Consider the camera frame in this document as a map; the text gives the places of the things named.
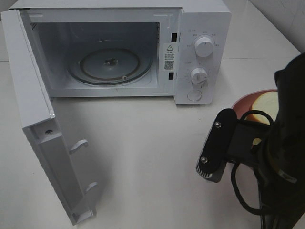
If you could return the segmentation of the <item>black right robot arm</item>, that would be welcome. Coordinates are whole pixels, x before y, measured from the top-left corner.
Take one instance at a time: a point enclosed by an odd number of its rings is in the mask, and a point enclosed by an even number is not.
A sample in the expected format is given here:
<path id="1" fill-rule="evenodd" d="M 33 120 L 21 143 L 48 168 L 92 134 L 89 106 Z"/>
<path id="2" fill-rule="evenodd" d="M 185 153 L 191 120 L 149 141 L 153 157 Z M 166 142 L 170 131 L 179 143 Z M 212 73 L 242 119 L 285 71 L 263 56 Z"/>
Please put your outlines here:
<path id="1" fill-rule="evenodd" d="M 278 113 L 259 155 L 268 229 L 291 229 L 305 212 L 305 55 L 275 72 Z"/>

